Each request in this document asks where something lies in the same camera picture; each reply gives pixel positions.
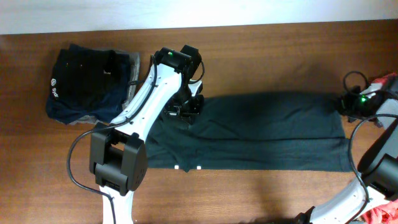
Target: black folded cloth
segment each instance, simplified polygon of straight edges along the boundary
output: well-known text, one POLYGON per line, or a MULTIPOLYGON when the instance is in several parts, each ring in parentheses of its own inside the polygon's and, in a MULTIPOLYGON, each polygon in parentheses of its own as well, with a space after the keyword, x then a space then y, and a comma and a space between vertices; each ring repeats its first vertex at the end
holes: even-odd
POLYGON ((127 54, 71 44, 53 67, 46 112, 65 124, 85 115, 108 123, 123 110, 130 73, 127 54))
POLYGON ((258 93, 205 99, 188 129, 157 119, 149 167, 350 171, 333 95, 258 93))

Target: wood grain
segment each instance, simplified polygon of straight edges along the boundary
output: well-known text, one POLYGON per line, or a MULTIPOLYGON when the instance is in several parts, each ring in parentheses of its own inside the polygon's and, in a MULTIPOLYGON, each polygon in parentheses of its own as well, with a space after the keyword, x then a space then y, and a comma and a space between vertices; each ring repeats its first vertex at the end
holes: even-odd
MULTIPOLYGON (((90 125, 48 119, 45 101, 58 51, 76 43, 149 55, 190 44, 206 63, 206 97, 260 91, 341 92, 350 70, 398 69, 398 21, 332 22, 194 29, 0 35, 0 222, 101 223, 101 197, 75 187, 65 159, 90 125)), ((347 133, 354 124, 344 121, 347 133)), ((356 161, 382 130, 358 133, 356 161)), ((88 139, 76 148, 78 180, 88 172, 88 139)), ((137 223, 238 223, 292 217, 332 198, 353 174, 279 170, 149 169, 136 191, 137 223)))

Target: dark green cloth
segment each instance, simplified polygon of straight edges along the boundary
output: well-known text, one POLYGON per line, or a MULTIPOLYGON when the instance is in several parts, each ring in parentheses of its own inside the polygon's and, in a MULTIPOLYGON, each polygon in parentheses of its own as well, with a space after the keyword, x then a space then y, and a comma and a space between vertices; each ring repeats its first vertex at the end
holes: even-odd
POLYGON ((186 130, 157 119, 146 141, 149 167, 350 171, 335 99, 319 93, 206 99, 186 130))

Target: white background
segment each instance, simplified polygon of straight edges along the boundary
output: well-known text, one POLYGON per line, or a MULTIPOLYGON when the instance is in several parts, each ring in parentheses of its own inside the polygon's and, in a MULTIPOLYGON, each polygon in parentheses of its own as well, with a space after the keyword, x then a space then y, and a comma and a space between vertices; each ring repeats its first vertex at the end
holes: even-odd
POLYGON ((395 18, 397 0, 0 0, 0 34, 395 18))

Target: brown wooden surface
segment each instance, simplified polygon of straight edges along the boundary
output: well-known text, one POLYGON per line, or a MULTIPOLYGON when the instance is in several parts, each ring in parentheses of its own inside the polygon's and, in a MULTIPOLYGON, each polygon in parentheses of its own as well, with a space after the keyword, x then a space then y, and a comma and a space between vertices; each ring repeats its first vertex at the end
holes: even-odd
MULTIPOLYGON (((0 35, 0 222, 101 223, 102 199, 74 186, 65 159, 89 125, 48 119, 52 65, 69 43, 149 54, 190 44, 206 63, 206 97, 259 91, 340 92, 350 70, 376 76, 398 69, 398 21, 279 24, 196 29, 0 35)), ((344 123, 349 133, 353 124, 344 123)), ((378 137, 358 133, 356 160, 378 137)), ((72 171, 95 187, 88 139, 72 171)), ((237 223, 292 217, 332 198, 353 178, 336 172, 149 169, 134 196, 137 223, 237 223)))

